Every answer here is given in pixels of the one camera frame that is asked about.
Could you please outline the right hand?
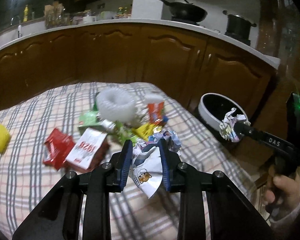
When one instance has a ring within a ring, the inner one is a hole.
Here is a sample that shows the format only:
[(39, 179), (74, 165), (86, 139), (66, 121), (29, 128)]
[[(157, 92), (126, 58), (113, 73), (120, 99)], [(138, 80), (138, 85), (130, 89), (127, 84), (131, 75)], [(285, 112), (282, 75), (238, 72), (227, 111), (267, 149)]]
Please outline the right hand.
[(278, 216), (285, 217), (300, 204), (300, 177), (297, 172), (287, 177), (276, 172), (274, 165), (268, 170), (267, 187), (263, 203), (268, 213), (277, 208)]

